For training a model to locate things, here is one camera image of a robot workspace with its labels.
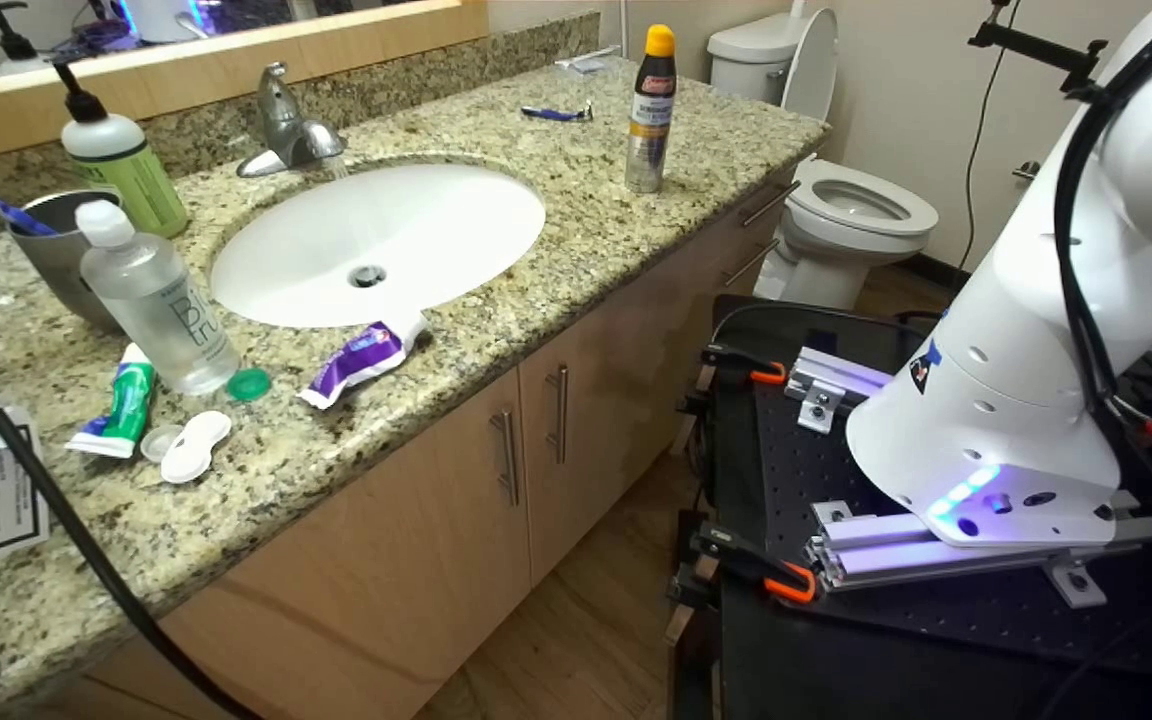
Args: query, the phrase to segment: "cup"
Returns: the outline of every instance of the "cup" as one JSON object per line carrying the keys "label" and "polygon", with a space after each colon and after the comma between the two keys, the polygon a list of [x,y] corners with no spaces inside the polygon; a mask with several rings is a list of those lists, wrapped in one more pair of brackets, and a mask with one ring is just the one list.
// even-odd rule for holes
{"label": "cup", "polygon": [[115,204],[121,197],[106,191],[106,188],[70,188],[70,191],[37,197],[25,204],[25,212],[43,218],[58,231],[52,236],[22,236],[12,229],[12,241],[70,310],[76,310],[92,329],[121,332],[121,325],[107,314],[107,306],[99,303],[99,294],[88,288],[88,281],[79,270],[79,261],[92,243],[76,229],[76,212],[79,212],[79,204],[92,204],[92,199]]}

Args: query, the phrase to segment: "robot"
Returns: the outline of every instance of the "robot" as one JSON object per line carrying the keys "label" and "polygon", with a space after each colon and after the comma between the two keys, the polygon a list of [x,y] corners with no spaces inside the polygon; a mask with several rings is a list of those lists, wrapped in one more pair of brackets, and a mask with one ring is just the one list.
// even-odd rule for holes
{"label": "robot", "polygon": [[1071,75],[1088,106],[1004,236],[850,417],[861,470],[951,548],[1104,548],[1122,533],[1111,433],[1148,421],[1111,375],[1152,349],[1152,13],[1101,81]]}

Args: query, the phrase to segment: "toilet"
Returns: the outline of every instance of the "toilet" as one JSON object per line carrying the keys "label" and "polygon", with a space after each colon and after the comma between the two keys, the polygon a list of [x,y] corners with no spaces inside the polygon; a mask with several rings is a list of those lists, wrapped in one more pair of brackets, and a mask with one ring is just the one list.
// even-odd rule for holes
{"label": "toilet", "polygon": [[[765,14],[709,37],[714,85],[830,121],[837,87],[837,13]],[[941,212],[915,191],[844,166],[799,160],[752,294],[854,306],[863,276],[923,247]]]}

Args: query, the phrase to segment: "green bottle cap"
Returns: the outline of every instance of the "green bottle cap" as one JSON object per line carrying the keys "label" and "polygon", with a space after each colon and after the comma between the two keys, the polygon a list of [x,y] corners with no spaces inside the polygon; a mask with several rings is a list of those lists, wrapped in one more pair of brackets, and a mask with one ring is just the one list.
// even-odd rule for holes
{"label": "green bottle cap", "polygon": [[239,366],[226,384],[228,399],[235,399],[235,404],[256,404],[259,395],[270,395],[270,389],[273,389],[273,379],[263,366]]}

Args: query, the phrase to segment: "backsplash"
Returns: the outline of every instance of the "backsplash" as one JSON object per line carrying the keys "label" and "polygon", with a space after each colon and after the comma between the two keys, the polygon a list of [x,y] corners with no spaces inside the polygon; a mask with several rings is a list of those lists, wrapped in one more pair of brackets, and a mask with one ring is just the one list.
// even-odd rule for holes
{"label": "backsplash", "polygon": [[[395,57],[354,72],[303,81],[291,85],[291,90],[307,116],[323,121],[330,128],[350,128],[372,116],[417,106],[477,85],[492,85],[552,63],[560,57],[581,57],[596,48],[596,41],[602,41],[602,14],[587,13],[581,18],[560,18],[513,37],[485,37],[422,57]],[[239,162],[244,156],[259,151],[254,96],[151,116],[142,123],[171,176],[203,170],[215,162]],[[0,156],[0,197],[15,204],[76,184],[83,184],[83,176],[60,151],[60,145],[37,145]]]}

